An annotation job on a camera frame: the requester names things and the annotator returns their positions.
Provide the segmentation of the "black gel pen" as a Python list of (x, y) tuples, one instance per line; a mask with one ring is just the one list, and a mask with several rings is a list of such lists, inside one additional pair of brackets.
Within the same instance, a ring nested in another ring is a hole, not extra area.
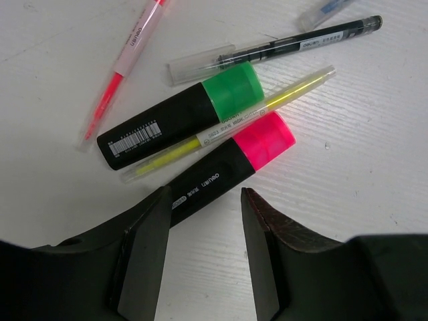
[(250, 62), (256, 64), (264, 60), (290, 55), (299, 51), (323, 47), (344, 40), (370, 34), (382, 27), (380, 15), (373, 15), (340, 25), (334, 25), (291, 37), (274, 39), (254, 46), (237, 49), (233, 44), (196, 53), (168, 63), (174, 85), (209, 78), (223, 70)]

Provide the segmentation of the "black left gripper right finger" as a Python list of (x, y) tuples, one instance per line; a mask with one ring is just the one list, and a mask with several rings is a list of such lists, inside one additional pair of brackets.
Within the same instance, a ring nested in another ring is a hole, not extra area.
[(339, 242), (241, 191), (258, 320), (426, 320), (427, 236)]

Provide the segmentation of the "green cap highlighter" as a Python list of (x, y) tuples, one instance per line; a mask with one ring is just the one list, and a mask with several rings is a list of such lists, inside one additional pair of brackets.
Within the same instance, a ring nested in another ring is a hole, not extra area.
[(192, 137), (261, 102), (249, 62), (199, 82), (101, 134), (96, 142), (117, 171)]

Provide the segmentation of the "pink clear pen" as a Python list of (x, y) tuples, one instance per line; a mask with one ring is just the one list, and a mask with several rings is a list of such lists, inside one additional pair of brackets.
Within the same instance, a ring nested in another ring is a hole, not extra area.
[(131, 73), (168, 3), (168, 1), (146, 2), (85, 120), (76, 145), (78, 150), (87, 151), (93, 145), (115, 96)]

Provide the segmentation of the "pink cap highlighter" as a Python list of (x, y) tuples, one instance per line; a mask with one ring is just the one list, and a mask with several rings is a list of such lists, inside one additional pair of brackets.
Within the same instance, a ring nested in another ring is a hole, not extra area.
[(277, 112), (228, 138), (168, 183), (173, 198), (171, 227), (244, 182), (295, 143)]

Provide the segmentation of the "light blue pen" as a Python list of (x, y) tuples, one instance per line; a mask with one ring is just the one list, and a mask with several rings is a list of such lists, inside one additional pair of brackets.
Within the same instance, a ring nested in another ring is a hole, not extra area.
[(321, 1), (299, 16), (298, 26), (302, 31), (313, 31), (352, 3), (354, 0)]

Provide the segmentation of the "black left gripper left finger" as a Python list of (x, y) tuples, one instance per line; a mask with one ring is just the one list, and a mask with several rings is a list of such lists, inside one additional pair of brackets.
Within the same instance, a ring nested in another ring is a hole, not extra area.
[(153, 320), (171, 190), (58, 245), (1, 242), (2, 320)]

